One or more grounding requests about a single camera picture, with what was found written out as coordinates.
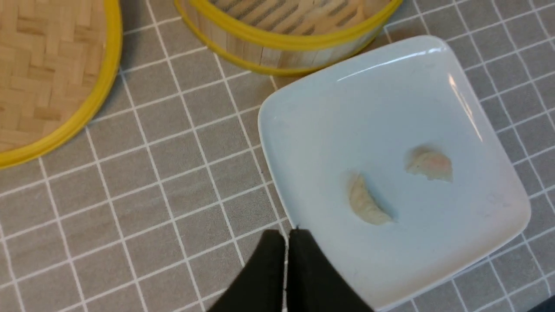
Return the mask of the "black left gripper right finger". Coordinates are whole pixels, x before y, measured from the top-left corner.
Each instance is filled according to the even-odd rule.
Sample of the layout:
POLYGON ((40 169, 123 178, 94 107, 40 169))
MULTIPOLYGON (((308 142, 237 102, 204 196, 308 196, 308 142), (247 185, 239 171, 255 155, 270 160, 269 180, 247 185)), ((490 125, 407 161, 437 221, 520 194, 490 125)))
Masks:
POLYGON ((323 254, 310 231, 289 233, 287 309, 290 312, 372 312, 323 254))

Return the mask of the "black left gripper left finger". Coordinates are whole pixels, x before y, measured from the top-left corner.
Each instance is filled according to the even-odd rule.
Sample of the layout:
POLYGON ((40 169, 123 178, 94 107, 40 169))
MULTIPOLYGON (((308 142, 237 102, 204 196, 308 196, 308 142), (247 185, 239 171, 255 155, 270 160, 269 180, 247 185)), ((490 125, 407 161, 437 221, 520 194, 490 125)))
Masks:
POLYGON ((281 312, 285 249, 285 239, 278 230, 263 231, 245 267, 209 311, 281 312))

